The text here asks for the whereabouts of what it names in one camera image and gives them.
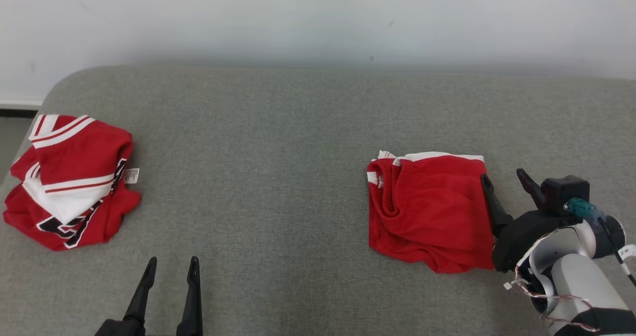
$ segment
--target clothing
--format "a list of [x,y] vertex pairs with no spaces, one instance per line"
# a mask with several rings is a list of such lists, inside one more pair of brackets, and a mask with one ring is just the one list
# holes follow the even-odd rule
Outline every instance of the clothing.
[[51,250],[108,241],[141,199],[121,179],[132,136],[88,116],[41,115],[29,140],[4,220]]
[[380,151],[367,168],[369,245],[434,272],[492,269],[481,156]]

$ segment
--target teal connector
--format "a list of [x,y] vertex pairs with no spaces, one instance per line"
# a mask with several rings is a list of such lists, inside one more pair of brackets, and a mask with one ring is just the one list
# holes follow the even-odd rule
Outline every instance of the teal connector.
[[598,224],[598,218],[606,219],[605,212],[601,211],[596,205],[582,200],[581,198],[572,198],[566,205],[566,210],[577,217],[581,217],[588,223]]

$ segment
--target gray tablecloth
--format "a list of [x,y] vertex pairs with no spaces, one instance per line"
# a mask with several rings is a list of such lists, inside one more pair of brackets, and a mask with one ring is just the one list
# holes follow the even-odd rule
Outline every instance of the gray tablecloth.
[[[0,225],[0,329],[88,335],[120,318],[159,258],[146,329],[174,334],[191,255],[206,334],[540,335],[510,274],[443,275],[368,247],[366,166],[379,149],[484,155],[513,216],[515,176],[578,175],[636,228],[636,82],[212,68],[74,74],[43,112],[129,130],[143,201],[106,245],[50,252]],[[5,180],[4,194],[17,180]],[[615,259],[599,261],[636,309]]]

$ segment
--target white wall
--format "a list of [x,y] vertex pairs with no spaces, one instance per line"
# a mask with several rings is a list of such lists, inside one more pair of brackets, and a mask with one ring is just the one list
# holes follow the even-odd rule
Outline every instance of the white wall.
[[636,78],[636,0],[0,0],[0,103],[149,57]]

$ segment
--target red fabric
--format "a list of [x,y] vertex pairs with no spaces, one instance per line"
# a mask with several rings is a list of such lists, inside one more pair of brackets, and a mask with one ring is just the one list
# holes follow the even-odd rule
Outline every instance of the red fabric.
[[[55,128],[73,120],[71,116],[59,116]],[[5,200],[4,221],[55,251],[106,243],[118,232],[123,216],[141,200],[139,193],[126,189],[122,178],[132,148],[132,136],[128,132],[101,121],[92,122],[59,144],[29,148],[11,166],[11,174],[21,181],[24,182],[27,171],[39,162],[39,177],[47,174],[49,183],[114,173],[111,192],[75,220],[61,225],[32,200],[21,184]]]
[[481,189],[486,167],[455,156],[419,161],[379,159],[367,171],[369,245],[378,252],[437,273],[492,269],[493,236]]

